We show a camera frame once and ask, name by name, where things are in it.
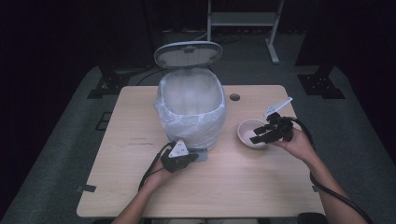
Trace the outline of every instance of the bowl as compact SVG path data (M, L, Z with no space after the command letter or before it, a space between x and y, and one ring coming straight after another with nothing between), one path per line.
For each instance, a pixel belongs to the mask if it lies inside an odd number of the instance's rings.
M254 137L257 135L253 131L257 128L260 128L261 126L264 126L264 124L265 123L259 119L248 119L248 120L243 121L238 126L239 139L241 139L241 141L248 147L254 147L254 148L265 147L265 145L266 145L265 143L253 144L250 141L251 137Z

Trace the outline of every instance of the person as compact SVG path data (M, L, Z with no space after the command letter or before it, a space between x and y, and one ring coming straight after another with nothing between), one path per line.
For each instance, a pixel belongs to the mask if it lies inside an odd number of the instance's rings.
M290 142L287 141L275 141L272 143L274 146L282 147L287 150L292 156L304 162L310 170L312 176L323 186L328 189L332 189L338 194L348 198L344 190L339 186L332 174L319 158L318 154L312 148L307 136L300 130L293 129L293 138ZM153 171L157 171L151 175L143 188L137 192L131 202L121 211L121 213L114 219L113 224L135 224L139 223L140 218L143 215L144 209L149 202L150 196L153 192L172 176L177 175L176 173L169 173L162 169L162 164L158 161ZM318 191L320 200L323 204L324 212L329 224L362 224L367 223L364 218L357 213L354 209L334 198L330 194L322 191ZM185 223L183 220L174 220L174 223ZM200 220L194 220L195 223L200 223ZM220 223L221 220L213 220L215 223ZM258 223L257 220L247 220L239 222L243 223Z

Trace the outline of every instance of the white triangular marker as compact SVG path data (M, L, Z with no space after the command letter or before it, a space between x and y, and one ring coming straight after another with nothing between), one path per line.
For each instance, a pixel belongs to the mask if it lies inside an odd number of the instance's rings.
M178 139L176 145L172 149L171 153L169 153L169 158L187 156L189 155L189 151L187 150L184 141L180 138Z
M274 114L276 111L278 111L280 108L282 108L283 106L285 106L288 102L290 102L292 100L293 100L293 98L288 97L288 99L286 101L279 102L276 105L268 106L267 110L264 113L264 116L268 117L268 116Z

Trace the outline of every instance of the table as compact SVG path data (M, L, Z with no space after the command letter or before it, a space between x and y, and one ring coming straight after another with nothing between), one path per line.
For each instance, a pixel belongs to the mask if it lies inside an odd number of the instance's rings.
M207 7L207 41L212 36L212 27L215 26L270 26L270 38L265 38L268 52L274 64L279 63L275 48L274 38L279 24L285 0L279 0L276 12L212 12L212 0L208 0Z
M137 193L142 175L167 143L153 107L156 86L125 87L78 204L81 217L115 217ZM227 119L208 160L192 163L151 197L144 217L296 217L323 213L303 162L279 147L253 149L237 137L245 119L263 119L285 100L282 86L224 86ZM230 100L232 93L239 101ZM291 104L282 116L295 117Z

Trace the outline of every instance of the forearm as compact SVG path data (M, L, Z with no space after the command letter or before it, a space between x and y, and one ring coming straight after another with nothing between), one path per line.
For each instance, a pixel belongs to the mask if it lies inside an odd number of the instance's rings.
M326 165L319 157L306 162L312 176L324 187L348 198L344 190L338 185ZM319 190L319 196L323 204L326 217L330 224L354 224L366 223L366 221L354 209L341 202L332 195Z
M142 188L131 202L122 210L113 224L137 224L139 223L149 198L154 192L154 188Z

